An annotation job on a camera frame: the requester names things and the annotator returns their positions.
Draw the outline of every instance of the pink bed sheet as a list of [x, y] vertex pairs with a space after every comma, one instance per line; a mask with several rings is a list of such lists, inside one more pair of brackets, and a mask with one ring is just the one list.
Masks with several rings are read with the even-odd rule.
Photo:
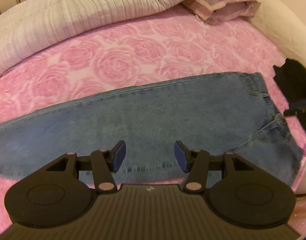
[[[176, 6], [68, 39], [11, 68], [0, 77], [0, 122], [112, 89], [228, 71], [260, 72], [283, 112], [288, 103], [273, 80], [272, 66], [284, 60], [248, 22], [209, 26]], [[287, 123], [305, 152], [296, 189], [305, 171], [306, 133], [296, 118]], [[11, 224], [3, 198], [14, 183], [0, 178], [0, 233]]]

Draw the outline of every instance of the round joint cover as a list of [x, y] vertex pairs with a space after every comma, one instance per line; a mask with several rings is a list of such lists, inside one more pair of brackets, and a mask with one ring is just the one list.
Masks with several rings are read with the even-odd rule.
[[219, 181], [208, 194], [215, 211], [225, 220], [246, 228], [270, 228], [289, 219], [295, 195], [268, 174], [235, 174]]
[[48, 173], [28, 176], [13, 185], [5, 195], [5, 208], [13, 222], [49, 228], [81, 216], [91, 204], [90, 189], [70, 176]]

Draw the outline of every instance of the bed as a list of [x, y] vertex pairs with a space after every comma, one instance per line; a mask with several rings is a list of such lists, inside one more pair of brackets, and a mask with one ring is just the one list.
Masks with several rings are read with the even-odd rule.
[[[306, 47], [299, 48], [298, 44], [303, 46], [301, 41], [278, 32], [278, 24], [282, 23], [271, 24], [273, 20], [269, 18], [276, 9], [268, 8], [271, 0], [261, 1], [262, 7], [251, 23], [238, 18], [218, 26], [205, 25], [177, 5], [152, 16], [82, 32], [39, 52], [31, 51], [32, 56], [17, 59], [19, 63], [0, 76], [0, 123], [108, 90], [228, 71], [260, 72], [273, 102], [283, 112], [288, 102], [273, 80], [272, 66], [281, 66], [286, 57], [306, 64]], [[284, 9], [277, 10], [283, 16], [280, 21], [291, 18], [293, 25], [290, 26], [297, 28], [301, 23], [280, 6]], [[306, 30], [298, 32], [306, 41]], [[13, 65], [14, 58], [8, 59], [8, 64]], [[103, 69], [99, 62], [112, 67]], [[292, 186], [295, 191], [306, 168], [306, 133], [295, 117], [286, 121], [304, 152]], [[0, 233], [11, 223], [3, 198], [16, 179], [7, 176], [0, 176]], [[302, 224], [306, 220], [299, 222], [298, 212], [298, 209], [294, 211], [290, 224], [300, 233], [306, 233], [306, 226]]]

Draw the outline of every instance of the jeans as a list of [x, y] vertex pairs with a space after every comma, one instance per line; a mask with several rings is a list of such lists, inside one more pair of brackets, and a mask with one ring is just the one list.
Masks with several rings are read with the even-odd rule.
[[[127, 152], [116, 183], [184, 177], [177, 140], [211, 155], [233, 151], [288, 185], [302, 158], [262, 76], [217, 73], [112, 90], [4, 122], [0, 176], [22, 178], [66, 152], [89, 155], [119, 140]], [[93, 183], [91, 172], [80, 180]]]

